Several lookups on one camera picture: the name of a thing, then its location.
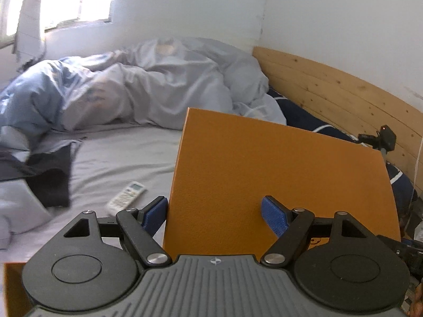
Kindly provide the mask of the orange box lid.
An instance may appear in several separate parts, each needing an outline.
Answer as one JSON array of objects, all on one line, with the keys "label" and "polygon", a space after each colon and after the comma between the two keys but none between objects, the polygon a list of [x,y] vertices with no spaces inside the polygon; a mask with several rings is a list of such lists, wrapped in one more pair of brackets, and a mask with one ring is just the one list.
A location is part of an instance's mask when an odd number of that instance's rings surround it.
[{"label": "orange box lid", "polygon": [[257,257],[275,242],[261,215],[271,195],[321,218],[346,211],[376,235],[400,238],[379,151],[249,117],[188,110],[163,247],[182,254]]}]

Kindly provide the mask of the white remote control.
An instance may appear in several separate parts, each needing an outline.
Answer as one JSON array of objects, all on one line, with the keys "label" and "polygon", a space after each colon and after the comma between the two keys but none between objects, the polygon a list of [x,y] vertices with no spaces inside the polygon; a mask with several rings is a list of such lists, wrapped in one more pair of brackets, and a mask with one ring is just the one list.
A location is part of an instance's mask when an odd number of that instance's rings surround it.
[{"label": "white remote control", "polygon": [[115,216],[121,210],[126,210],[138,197],[146,191],[146,186],[133,181],[123,188],[114,198],[106,204],[106,212]]}]

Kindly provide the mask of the black garment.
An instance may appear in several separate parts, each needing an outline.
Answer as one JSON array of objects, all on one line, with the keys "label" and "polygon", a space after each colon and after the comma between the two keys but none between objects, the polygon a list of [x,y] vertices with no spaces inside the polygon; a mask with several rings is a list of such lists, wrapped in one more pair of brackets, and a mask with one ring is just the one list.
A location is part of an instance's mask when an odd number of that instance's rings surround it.
[{"label": "black garment", "polygon": [[24,181],[45,208],[70,206],[70,176],[74,146],[68,143],[53,152],[38,152],[18,160],[1,148],[1,182]]}]

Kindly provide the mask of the light blue jacket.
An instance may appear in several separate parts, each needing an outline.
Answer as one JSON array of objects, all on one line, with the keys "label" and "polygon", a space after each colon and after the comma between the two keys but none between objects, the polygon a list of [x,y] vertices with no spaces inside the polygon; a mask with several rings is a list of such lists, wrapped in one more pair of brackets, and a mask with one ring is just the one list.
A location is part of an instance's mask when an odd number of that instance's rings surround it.
[{"label": "light blue jacket", "polygon": [[14,127],[1,127],[1,249],[12,236],[44,225],[52,215],[29,188],[34,171],[26,164],[29,142]]}]

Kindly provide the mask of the wooden headboard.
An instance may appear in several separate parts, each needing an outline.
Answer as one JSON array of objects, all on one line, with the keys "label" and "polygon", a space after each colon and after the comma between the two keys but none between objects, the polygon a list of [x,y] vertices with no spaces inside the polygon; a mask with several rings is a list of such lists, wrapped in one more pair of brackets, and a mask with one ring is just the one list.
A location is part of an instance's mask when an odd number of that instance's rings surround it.
[{"label": "wooden headboard", "polygon": [[327,65],[256,46],[253,56],[270,86],[348,134],[373,134],[386,124],[397,136],[388,161],[422,191],[422,113],[394,95]]}]

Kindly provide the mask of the grey blue duvet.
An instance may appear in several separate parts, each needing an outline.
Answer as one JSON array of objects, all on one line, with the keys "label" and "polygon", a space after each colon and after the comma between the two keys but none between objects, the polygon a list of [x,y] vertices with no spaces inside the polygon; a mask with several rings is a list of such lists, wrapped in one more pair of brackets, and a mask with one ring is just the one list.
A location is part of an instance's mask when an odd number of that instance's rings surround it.
[{"label": "grey blue duvet", "polygon": [[1,134],[106,124],[183,128],[189,108],[286,124],[258,61],[205,38],[157,38],[89,57],[44,60],[1,92]]}]

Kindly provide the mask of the orange cardboard box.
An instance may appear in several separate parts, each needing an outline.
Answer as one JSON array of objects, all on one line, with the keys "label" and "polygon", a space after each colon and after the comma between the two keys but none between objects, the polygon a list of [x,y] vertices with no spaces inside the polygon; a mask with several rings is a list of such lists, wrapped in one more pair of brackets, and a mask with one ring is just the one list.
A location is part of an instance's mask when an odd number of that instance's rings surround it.
[{"label": "orange cardboard box", "polygon": [[25,263],[4,264],[4,305],[6,316],[23,317],[32,308],[22,284]]}]

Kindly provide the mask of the white curtain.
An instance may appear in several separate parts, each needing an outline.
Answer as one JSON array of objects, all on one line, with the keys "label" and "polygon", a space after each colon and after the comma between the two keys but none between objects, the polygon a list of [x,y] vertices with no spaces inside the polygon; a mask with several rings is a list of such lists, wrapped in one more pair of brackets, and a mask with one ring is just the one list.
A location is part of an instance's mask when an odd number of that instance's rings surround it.
[{"label": "white curtain", "polygon": [[12,52],[20,67],[41,60],[45,54],[41,7],[42,0],[23,0]]}]

